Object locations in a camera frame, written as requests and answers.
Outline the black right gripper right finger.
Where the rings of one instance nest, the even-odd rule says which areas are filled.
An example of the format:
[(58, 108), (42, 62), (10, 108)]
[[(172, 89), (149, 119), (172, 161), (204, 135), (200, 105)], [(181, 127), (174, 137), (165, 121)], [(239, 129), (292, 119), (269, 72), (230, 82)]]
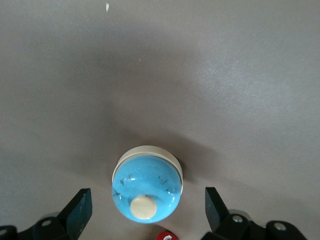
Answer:
[(204, 240), (305, 240), (293, 224), (271, 220), (265, 226), (239, 212), (232, 213), (215, 187), (205, 188), (205, 214), (211, 231)]

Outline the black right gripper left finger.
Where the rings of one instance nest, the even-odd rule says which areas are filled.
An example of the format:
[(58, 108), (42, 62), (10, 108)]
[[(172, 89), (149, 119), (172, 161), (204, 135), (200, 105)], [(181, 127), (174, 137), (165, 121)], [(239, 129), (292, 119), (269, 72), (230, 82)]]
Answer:
[(48, 216), (18, 232), (14, 225), (0, 227), (2, 240), (77, 240), (93, 214), (92, 193), (82, 188), (57, 216)]

